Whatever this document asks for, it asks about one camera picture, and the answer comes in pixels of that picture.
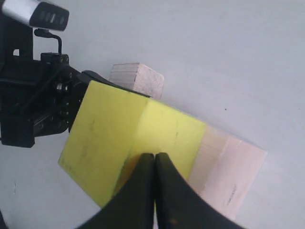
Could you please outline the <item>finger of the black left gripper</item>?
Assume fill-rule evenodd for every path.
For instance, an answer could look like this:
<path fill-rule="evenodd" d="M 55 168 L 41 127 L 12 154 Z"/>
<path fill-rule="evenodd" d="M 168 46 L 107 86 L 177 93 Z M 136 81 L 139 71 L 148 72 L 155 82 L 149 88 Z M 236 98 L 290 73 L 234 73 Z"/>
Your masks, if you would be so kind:
<path fill-rule="evenodd" d="M 125 90 L 125 91 L 128 91 L 128 92 L 134 93 L 134 94 L 138 94 L 138 95 L 142 95 L 142 96 L 145 96 L 147 98 L 150 98 L 149 95 L 146 95 L 146 94 L 143 94 L 143 93 L 140 93 L 140 92 L 137 92 L 137 91 L 134 91 L 134 90 L 116 85 L 116 84 L 110 82 L 109 80 L 106 80 L 105 78 L 103 78 L 102 76 L 100 76 L 99 74 L 97 74 L 94 71 L 85 70 L 85 71 L 82 72 L 82 74 L 88 76 L 91 80 L 94 80 L 96 82 L 103 83 L 103 84 L 106 84 L 108 86 L 112 86 L 114 88 L 122 89 L 122 90 Z"/>

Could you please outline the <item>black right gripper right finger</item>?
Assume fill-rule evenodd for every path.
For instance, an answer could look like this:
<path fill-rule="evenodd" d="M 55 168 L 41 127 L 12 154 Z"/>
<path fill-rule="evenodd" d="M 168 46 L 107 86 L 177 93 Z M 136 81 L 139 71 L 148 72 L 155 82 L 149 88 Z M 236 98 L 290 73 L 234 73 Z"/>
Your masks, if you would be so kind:
<path fill-rule="evenodd" d="M 198 196 L 166 153 L 154 167 L 154 195 L 160 229 L 241 229 Z"/>

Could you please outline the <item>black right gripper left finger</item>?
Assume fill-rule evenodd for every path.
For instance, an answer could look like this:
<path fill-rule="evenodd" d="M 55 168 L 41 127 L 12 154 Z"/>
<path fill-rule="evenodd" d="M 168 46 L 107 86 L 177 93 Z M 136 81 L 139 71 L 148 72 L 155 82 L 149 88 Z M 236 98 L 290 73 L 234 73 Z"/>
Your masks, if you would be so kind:
<path fill-rule="evenodd" d="M 152 229 L 154 155 L 141 154 L 120 191 L 81 229 Z"/>

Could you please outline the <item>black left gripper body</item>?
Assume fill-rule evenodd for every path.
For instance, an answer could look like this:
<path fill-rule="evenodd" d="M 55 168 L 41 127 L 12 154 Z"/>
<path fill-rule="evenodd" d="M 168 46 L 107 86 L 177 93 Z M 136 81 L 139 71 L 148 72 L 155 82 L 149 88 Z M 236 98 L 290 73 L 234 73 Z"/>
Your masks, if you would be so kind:
<path fill-rule="evenodd" d="M 66 54 L 33 58 L 33 30 L 0 17 L 0 142 L 30 148 L 39 136 L 70 131 L 88 80 Z"/>

